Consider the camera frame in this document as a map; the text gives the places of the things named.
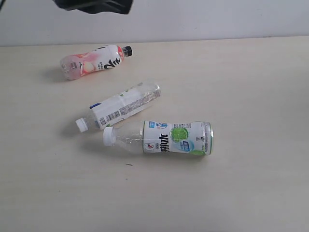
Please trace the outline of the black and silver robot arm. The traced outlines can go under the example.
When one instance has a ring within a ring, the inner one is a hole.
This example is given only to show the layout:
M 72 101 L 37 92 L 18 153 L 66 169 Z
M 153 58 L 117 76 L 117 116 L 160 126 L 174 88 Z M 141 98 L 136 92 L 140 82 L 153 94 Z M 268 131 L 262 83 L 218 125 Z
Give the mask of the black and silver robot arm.
M 54 3 L 66 11 L 79 10 L 87 14 L 111 12 L 129 14 L 133 0 L 54 0 Z

